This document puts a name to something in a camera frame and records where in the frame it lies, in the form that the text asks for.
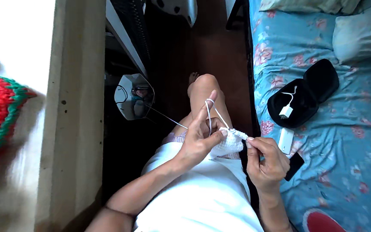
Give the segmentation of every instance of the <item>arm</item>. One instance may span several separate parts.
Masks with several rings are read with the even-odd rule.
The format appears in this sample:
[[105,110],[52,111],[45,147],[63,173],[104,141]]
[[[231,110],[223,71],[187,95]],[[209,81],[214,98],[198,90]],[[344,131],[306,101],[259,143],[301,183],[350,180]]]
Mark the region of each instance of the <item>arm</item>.
[[280,194],[280,181],[290,169],[289,159],[271,138],[249,138],[247,157],[247,172],[257,188],[264,230],[291,232]]
[[[217,92],[213,91],[209,98],[215,100]],[[213,107],[212,102],[208,102],[208,105],[209,108]],[[187,135],[178,154],[114,193],[86,231],[130,232],[134,219],[162,188],[203,161],[209,151],[227,136],[227,131],[218,131],[224,124],[217,118],[211,119],[215,132],[208,136],[207,116],[207,108],[204,105],[188,126]]]
[[118,190],[87,228],[91,231],[131,231],[135,217],[165,186],[186,172],[172,159]]

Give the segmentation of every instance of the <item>white power bank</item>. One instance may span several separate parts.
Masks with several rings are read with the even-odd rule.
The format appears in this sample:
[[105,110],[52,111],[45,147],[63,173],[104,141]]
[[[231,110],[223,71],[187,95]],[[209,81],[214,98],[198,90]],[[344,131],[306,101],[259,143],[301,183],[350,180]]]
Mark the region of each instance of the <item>white power bank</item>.
[[293,142],[293,136],[294,136],[293,130],[287,129],[284,127],[281,129],[278,145],[279,145],[280,150],[286,155],[290,154],[291,143]]

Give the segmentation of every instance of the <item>knee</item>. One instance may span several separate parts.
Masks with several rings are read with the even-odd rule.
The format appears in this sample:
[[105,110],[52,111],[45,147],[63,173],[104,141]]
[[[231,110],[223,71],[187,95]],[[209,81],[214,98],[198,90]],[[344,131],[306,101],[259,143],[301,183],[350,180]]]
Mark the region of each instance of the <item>knee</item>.
[[197,91],[198,89],[209,89],[210,91],[217,90],[219,96],[224,96],[224,93],[221,91],[216,77],[211,74],[204,74],[199,76],[195,80],[193,88],[197,89]]
[[195,80],[195,85],[201,86],[201,87],[214,87],[214,88],[216,88],[217,86],[219,86],[219,83],[217,82],[217,79],[216,79],[215,76],[213,76],[211,74],[204,74],[204,75],[199,76]]

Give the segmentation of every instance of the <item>leg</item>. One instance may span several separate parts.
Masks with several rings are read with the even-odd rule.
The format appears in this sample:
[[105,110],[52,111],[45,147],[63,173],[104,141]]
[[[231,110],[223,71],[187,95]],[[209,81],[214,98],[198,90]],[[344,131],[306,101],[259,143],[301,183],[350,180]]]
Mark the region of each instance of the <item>leg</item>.
[[[221,91],[217,79],[210,74],[199,76],[195,82],[191,83],[188,87],[187,93],[188,97],[190,98],[191,115],[193,118],[197,115],[201,107],[204,105],[204,101],[210,96],[210,93],[213,90],[217,90],[218,92],[218,97],[214,103],[214,106],[217,108],[228,126],[232,128],[233,125],[231,124],[231,119],[228,114],[227,107],[225,106],[224,93]],[[220,118],[214,108],[211,109],[210,116],[212,118]]]
[[[188,85],[191,85],[198,77],[199,75],[197,72],[191,73],[188,78]],[[182,124],[183,126],[188,127],[188,125],[191,123],[192,120],[193,120],[193,116],[191,115],[191,112],[190,112],[185,118],[183,118],[179,122],[179,124]],[[179,136],[185,131],[187,131],[187,129],[185,129],[182,126],[176,125],[171,132],[174,133],[175,136]]]

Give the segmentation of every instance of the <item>green knitted border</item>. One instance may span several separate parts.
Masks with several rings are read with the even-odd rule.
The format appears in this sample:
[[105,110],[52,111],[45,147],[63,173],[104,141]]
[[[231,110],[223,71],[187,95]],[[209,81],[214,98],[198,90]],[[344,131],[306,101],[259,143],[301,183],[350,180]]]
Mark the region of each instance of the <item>green knitted border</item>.
[[13,125],[15,123],[15,120],[17,119],[19,107],[27,98],[29,98],[29,95],[28,89],[18,84],[16,81],[1,76],[0,78],[10,84],[10,86],[7,86],[6,88],[12,89],[15,94],[15,96],[11,97],[14,101],[8,105],[8,115],[0,127],[1,148],[2,145],[4,145],[7,141],[6,135],[8,134],[11,125]]

